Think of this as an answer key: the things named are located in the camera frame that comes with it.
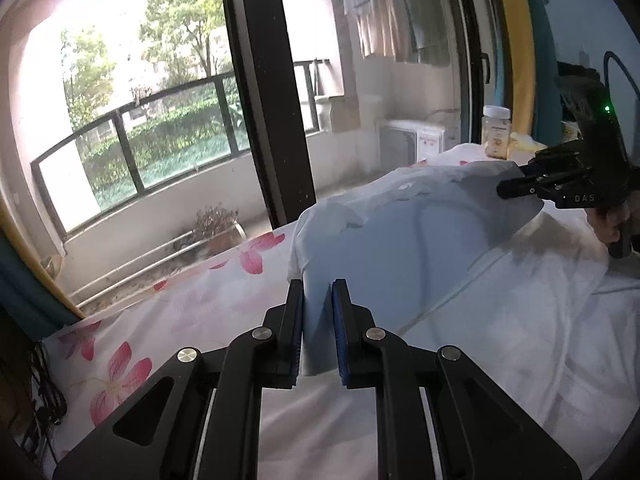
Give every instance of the black cable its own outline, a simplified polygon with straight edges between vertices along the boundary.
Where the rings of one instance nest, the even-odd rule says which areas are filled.
[[[31,369],[33,379],[38,387],[38,395],[43,405],[36,412],[36,421],[40,427],[40,434],[44,435],[47,447],[53,458],[53,462],[58,464],[58,459],[51,440],[49,438],[50,425],[58,425],[62,417],[66,414],[66,399],[59,388],[51,379],[49,365],[44,354],[41,343],[36,343],[31,349]]]
[[[636,97],[640,100],[640,89],[638,88],[638,85],[636,84],[633,76],[630,74],[625,64],[622,63],[622,60],[614,52],[607,50],[604,53],[604,60],[602,61],[602,63],[603,63],[603,72],[604,72],[604,86],[606,86],[607,91],[609,92],[609,95],[611,94],[609,89],[609,59],[613,59],[613,61],[615,61],[618,64],[618,66],[620,67],[620,70],[622,70],[623,74],[626,76],[626,79],[631,83],[631,86],[633,87],[634,92],[636,92]]]
[[[53,462],[58,464],[58,458],[53,450],[51,439],[49,437],[49,428],[51,425],[57,425],[66,414],[66,399],[59,388],[53,383],[44,348],[41,343],[36,343],[30,351],[31,357],[31,378],[35,382],[38,389],[38,396],[42,401],[42,406],[36,409],[35,401],[30,402],[31,411],[33,412],[33,420],[27,428],[20,448],[27,454],[32,462],[38,460],[38,449],[41,445],[41,437],[44,436],[45,444],[49,448]],[[14,372],[4,359],[0,358],[0,371],[4,375],[5,370],[9,370],[12,375],[21,382],[20,377]],[[29,389],[26,384],[23,385],[24,393],[27,398],[31,399]],[[12,417],[10,426],[14,422],[16,415]]]

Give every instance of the floral bedsheet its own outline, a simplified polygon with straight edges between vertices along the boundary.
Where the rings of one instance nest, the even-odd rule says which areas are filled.
[[[107,309],[43,341],[68,412],[52,431],[58,459],[180,348],[227,346],[286,300],[290,224],[156,283],[151,296]],[[45,471],[50,477],[49,456]]]

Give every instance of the door handle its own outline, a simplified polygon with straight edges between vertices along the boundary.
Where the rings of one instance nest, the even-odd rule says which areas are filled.
[[[484,63],[482,64],[482,71],[484,72],[484,84],[488,85],[489,81],[491,81],[491,61],[489,61],[489,55],[486,53],[481,53],[480,57],[482,61],[486,61],[486,71],[484,70]]]

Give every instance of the balcony railing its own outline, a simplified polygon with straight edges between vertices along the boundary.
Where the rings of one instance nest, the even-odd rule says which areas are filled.
[[[306,134],[319,129],[315,95],[321,91],[318,65],[324,62],[294,63],[294,70],[304,73]],[[36,158],[31,171],[65,240],[142,196],[249,149],[238,87],[227,72],[102,115]]]

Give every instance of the hedge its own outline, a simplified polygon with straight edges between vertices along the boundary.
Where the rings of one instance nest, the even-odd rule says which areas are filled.
[[[230,81],[227,90],[229,109],[234,126],[240,130],[238,144],[244,144],[244,120],[235,81]],[[204,95],[200,100],[182,105],[157,118],[134,127],[128,134],[129,143],[141,175],[155,174],[145,180],[162,180],[174,173],[172,164],[183,166],[181,153],[187,150],[194,165],[205,158],[216,158],[228,150],[228,142],[218,99],[215,94]],[[122,155],[117,137],[108,139],[82,156],[82,165],[92,191],[96,196],[110,195],[108,192],[121,180],[130,180],[129,170]]]

